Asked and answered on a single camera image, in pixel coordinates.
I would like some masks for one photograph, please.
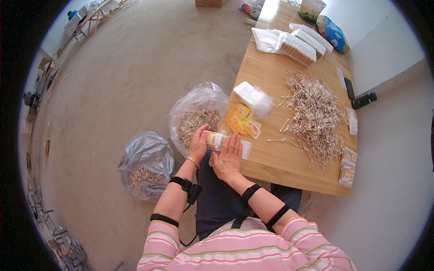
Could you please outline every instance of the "concrete floor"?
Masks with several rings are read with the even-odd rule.
[[[96,270],[119,261],[135,270],[155,206],[125,192],[116,172],[124,145],[146,130],[169,138],[170,109],[198,83],[230,94],[252,34],[238,8],[236,0],[222,9],[193,0],[123,8],[76,45],[44,96],[32,138],[32,157],[51,140],[35,167],[44,206]],[[195,211],[180,223],[185,241],[195,235]]]

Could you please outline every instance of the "pink striped shirt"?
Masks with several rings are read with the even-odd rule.
[[[260,219],[248,217],[240,229],[232,223],[187,249],[169,226],[152,223],[137,270],[357,270],[304,218],[289,220],[282,235],[267,231]]]

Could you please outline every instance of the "silver bracelet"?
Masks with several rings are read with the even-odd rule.
[[[193,158],[190,158],[190,157],[188,157],[188,156],[186,156],[185,157],[186,159],[188,159],[188,160],[191,160],[191,161],[193,161],[193,163],[195,163],[196,164],[196,166],[197,166],[197,168],[199,168],[200,166],[199,166],[199,163],[198,162],[196,162]]]

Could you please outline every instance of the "blue shirt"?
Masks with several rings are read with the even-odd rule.
[[[75,14],[77,14],[77,11],[76,10],[72,11],[71,14],[68,17],[68,20],[71,20],[72,17],[74,17]]]

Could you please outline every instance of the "black strap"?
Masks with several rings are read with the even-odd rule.
[[[199,194],[202,192],[202,187],[197,184],[193,184],[187,179],[182,179],[180,177],[173,177],[170,179],[169,183],[177,183],[182,187],[182,190],[187,192],[187,203],[193,205],[194,202],[199,197]]]
[[[202,187],[200,185],[197,184],[193,184],[192,182],[190,182],[187,179],[182,179],[180,177],[173,177],[170,179],[170,183],[177,183],[182,187],[182,190],[187,192],[187,203],[189,204],[187,206],[187,208],[184,209],[183,213],[185,211],[188,210],[188,208],[190,208],[194,202],[197,200],[197,198],[199,197],[199,194],[202,192]],[[171,219],[170,217],[167,217],[165,215],[160,215],[160,214],[152,214],[151,215],[151,221],[152,220],[161,220],[164,222],[167,222],[169,224],[172,224],[173,226],[179,228],[179,223],[176,222],[175,220]],[[181,244],[184,247],[187,247],[189,245],[191,245],[193,243],[193,241],[196,239],[197,237],[197,231],[196,231],[196,236],[191,240],[190,243],[188,243],[187,245],[184,244],[181,239],[179,239],[179,242],[181,242]]]
[[[241,199],[245,204],[248,204],[250,197],[253,196],[253,194],[258,191],[258,189],[261,188],[259,184],[254,184],[251,187],[247,188],[246,191],[244,191],[243,195],[241,196]]]
[[[165,215],[160,215],[160,214],[152,214],[151,215],[151,221],[152,220],[161,220],[164,221],[166,223],[172,224],[173,226],[179,228],[179,223],[173,219],[171,219],[170,217],[167,217]]]
[[[289,210],[289,207],[285,204],[271,219],[270,221],[265,224],[267,229],[271,232],[274,232],[273,226],[274,224]]]
[[[187,193],[190,192],[190,190],[191,190],[191,188],[193,186],[192,182],[190,182],[187,179],[182,179],[180,177],[173,177],[172,179],[170,179],[169,183],[177,183],[177,184],[179,184],[182,187],[182,190],[184,190]]]
[[[239,229],[241,227],[241,224],[243,221],[247,218],[247,216],[250,213],[250,207],[246,206],[242,211],[241,214],[237,218],[235,218],[235,221],[232,223],[231,229]]]

